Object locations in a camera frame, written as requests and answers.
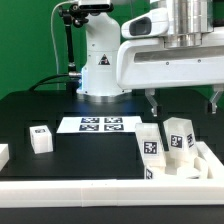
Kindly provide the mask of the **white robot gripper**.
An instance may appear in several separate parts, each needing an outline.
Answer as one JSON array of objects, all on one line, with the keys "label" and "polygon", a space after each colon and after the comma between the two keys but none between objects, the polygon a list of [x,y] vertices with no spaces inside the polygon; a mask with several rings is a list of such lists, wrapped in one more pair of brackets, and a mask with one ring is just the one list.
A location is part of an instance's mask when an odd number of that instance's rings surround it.
[{"label": "white robot gripper", "polygon": [[122,89],[146,89],[158,116],[154,88],[213,85],[208,112],[215,114],[224,94],[224,40],[206,36],[198,47],[166,49],[162,38],[124,42],[117,56],[117,83]]}]

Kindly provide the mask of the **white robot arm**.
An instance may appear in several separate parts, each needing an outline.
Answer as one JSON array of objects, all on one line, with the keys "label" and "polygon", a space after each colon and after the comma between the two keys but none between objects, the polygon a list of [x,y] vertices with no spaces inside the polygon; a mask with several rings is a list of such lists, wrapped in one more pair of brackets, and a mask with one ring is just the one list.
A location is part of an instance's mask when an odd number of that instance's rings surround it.
[{"label": "white robot arm", "polygon": [[142,89],[158,113],[157,89],[213,87],[208,110],[224,94],[224,19],[213,0],[150,0],[150,11],[123,25],[106,14],[90,16],[82,98],[109,101]]}]

